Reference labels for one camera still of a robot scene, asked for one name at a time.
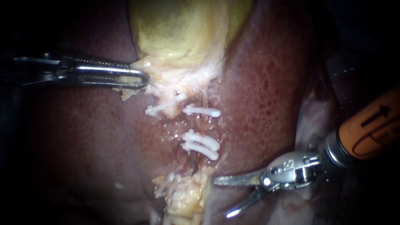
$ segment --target black arrow marking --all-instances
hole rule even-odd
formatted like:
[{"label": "black arrow marking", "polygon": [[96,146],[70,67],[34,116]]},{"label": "black arrow marking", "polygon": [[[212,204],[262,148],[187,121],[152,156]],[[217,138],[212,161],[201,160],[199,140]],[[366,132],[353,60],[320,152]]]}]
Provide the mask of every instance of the black arrow marking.
[{"label": "black arrow marking", "polygon": [[366,125],[368,125],[369,123],[371,123],[372,121],[376,120],[378,117],[380,116],[384,116],[387,117],[389,114],[390,108],[386,105],[380,105],[379,106],[379,111],[375,114],[373,114],[370,118],[368,118],[366,121],[364,121],[363,123],[361,123],[361,127],[365,127]]}]

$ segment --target forceps jaw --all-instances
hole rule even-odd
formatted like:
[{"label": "forceps jaw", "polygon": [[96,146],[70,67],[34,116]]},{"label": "forceps jaw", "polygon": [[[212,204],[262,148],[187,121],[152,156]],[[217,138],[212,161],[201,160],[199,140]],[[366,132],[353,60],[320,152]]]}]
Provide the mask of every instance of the forceps jaw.
[{"label": "forceps jaw", "polygon": [[149,76],[129,64],[73,54],[45,53],[1,63],[0,83],[21,86],[98,86],[140,90]]},{"label": "forceps jaw", "polygon": [[246,199],[227,211],[225,217],[237,216],[279,189],[294,190],[311,184],[318,176],[319,164],[319,157],[316,153],[296,151],[279,156],[267,167],[255,172],[215,177],[215,185],[256,187],[256,190]]}]

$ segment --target metal jaw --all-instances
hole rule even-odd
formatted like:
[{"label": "metal jaw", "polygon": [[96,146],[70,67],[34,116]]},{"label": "metal jaw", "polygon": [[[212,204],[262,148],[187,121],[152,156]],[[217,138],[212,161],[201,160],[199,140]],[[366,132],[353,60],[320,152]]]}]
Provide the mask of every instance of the metal jaw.
[{"label": "metal jaw", "polygon": [[244,201],[225,213],[232,218],[279,189],[293,190],[312,183],[318,175],[319,157],[312,152],[288,152],[273,160],[267,167],[237,176],[214,178],[215,185],[255,186]]},{"label": "metal jaw", "polygon": [[149,76],[129,64],[74,54],[15,57],[0,62],[0,83],[22,86],[100,86],[142,89]]}]

